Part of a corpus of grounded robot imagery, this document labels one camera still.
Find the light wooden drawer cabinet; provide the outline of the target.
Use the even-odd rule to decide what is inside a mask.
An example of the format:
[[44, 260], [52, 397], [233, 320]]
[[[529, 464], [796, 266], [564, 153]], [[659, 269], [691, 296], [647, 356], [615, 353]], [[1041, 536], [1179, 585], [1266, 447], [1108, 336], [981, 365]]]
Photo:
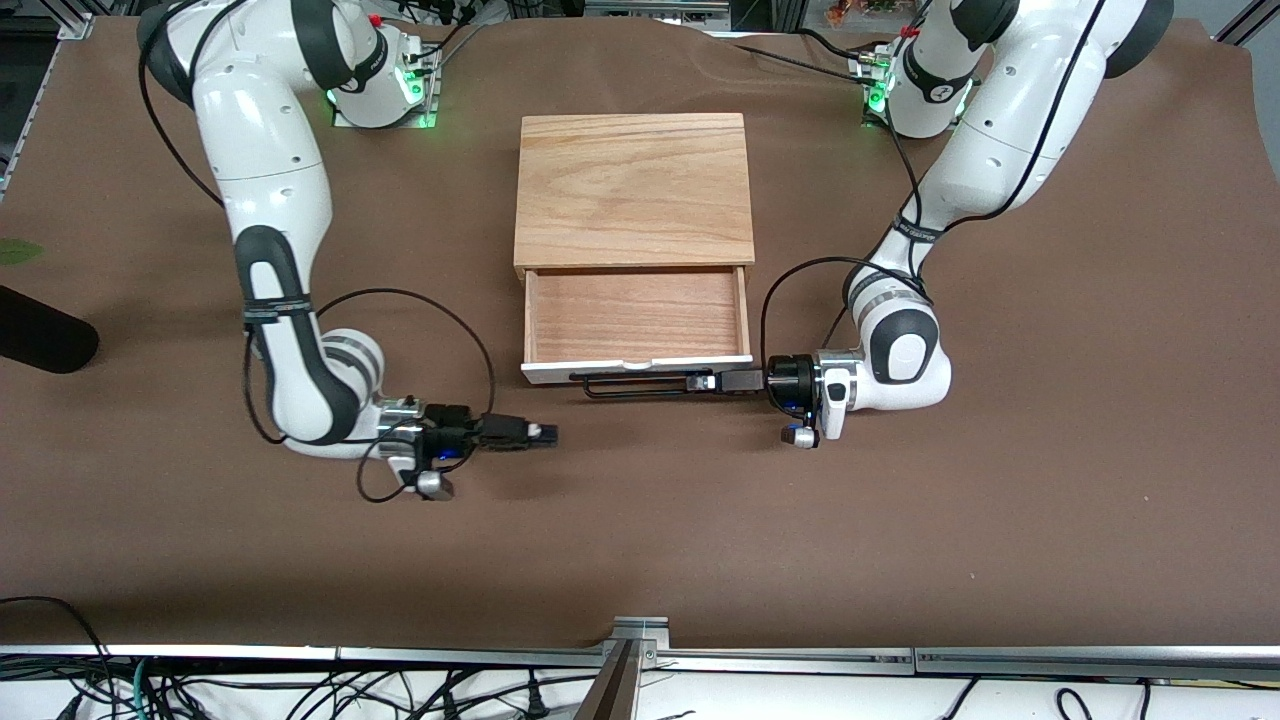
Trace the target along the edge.
[[739, 113], [525, 117], [513, 266], [541, 270], [751, 266]]

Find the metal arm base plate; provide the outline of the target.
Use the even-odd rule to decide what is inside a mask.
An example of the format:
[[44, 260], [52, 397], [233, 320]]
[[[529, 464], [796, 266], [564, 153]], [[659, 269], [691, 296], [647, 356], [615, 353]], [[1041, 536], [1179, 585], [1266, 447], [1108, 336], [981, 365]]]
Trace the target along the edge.
[[421, 38], [404, 35], [366, 81], [326, 92], [334, 124], [361, 129], [431, 127], [439, 76], [436, 54], [424, 49]]
[[867, 115], [909, 138], [931, 138], [951, 127], [965, 109], [973, 73], [941, 78], [925, 70], [910, 44], [882, 44], [849, 61], [864, 81]]

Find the aluminium corner profile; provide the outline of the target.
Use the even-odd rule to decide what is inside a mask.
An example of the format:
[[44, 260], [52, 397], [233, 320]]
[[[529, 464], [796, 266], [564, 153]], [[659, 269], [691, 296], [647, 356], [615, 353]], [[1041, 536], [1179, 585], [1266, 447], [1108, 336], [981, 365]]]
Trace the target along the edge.
[[87, 38], [100, 17], [133, 15], [140, 0], [41, 0], [59, 24], [59, 41]]
[[1248, 0], [1245, 5], [1217, 32], [1213, 40], [1240, 47], [1248, 44], [1272, 20], [1280, 18], [1280, 0]]

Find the black cylindrical object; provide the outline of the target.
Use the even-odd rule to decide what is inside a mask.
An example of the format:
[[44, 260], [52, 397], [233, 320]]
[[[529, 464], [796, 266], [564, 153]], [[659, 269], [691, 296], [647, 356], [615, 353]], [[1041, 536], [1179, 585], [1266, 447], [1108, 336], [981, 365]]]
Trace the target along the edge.
[[70, 374], [97, 354], [87, 322], [0, 284], [0, 357], [52, 374]]

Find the white-fronted wooden drawer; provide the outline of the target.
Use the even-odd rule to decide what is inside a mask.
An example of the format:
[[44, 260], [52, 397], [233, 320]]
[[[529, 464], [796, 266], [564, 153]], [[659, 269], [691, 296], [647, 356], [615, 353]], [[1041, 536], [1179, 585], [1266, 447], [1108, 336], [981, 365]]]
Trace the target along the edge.
[[532, 384], [754, 363], [741, 266], [556, 268], [525, 275]]

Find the black metal drawer handle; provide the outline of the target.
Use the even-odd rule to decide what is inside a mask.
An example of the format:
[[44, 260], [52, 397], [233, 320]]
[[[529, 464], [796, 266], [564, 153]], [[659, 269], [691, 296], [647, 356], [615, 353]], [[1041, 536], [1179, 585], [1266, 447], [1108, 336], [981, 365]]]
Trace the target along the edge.
[[635, 400], [666, 398], [689, 393], [687, 375], [698, 370], [648, 370], [648, 372], [609, 372], [573, 373], [570, 382], [580, 386], [589, 398], [595, 400]]

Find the brown table cover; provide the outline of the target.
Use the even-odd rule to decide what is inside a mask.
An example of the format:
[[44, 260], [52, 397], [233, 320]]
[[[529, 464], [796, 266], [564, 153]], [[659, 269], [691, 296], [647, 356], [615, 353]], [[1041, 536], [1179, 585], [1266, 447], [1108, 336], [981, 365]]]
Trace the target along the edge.
[[445, 304], [498, 410], [561, 428], [444, 503], [367, 503], [351, 462], [253, 432], [227, 222], [136, 61], [127, 18], [60, 49], [0, 201], [0, 240], [42, 247], [0, 284], [102, 338], [70, 375], [0, 363], [0, 597], [65, 600], [110, 643], [581, 647], [666, 616], [703, 648], [1280, 644], [1280, 183], [1252, 56], [1197, 22], [1102, 87], [1037, 196], [927, 260], [945, 401], [813, 451], [758, 398], [526, 384], [520, 124], [741, 113], [758, 306], [908, 193], [856, 87], [680, 27], [530, 20], [451, 59], [436, 128], [334, 128], [308, 99], [316, 300]]

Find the aluminium frame rail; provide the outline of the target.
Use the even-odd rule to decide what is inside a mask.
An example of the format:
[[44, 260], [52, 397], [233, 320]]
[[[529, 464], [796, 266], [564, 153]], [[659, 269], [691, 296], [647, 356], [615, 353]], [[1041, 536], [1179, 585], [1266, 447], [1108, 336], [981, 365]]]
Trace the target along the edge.
[[[672, 650], [644, 641], [645, 657], [675, 671], [835, 675], [1132, 676], [1280, 682], [1280, 646], [1111, 646], [1010, 648]], [[305, 662], [472, 664], [598, 667], [611, 642], [586, 650], [390, 650], [251, 644], [120, 644], [113, 657]]]

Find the aluminium frame post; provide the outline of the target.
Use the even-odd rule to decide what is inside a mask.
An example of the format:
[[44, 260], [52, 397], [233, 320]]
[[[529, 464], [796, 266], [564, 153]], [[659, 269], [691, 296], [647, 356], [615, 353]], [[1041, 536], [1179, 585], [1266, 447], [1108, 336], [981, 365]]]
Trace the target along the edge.
[[668, 618], [617, 616], [602, 669], [573, 720], [635, 720], [641, 675], [657, 667], [658, 653], [667, 648]]

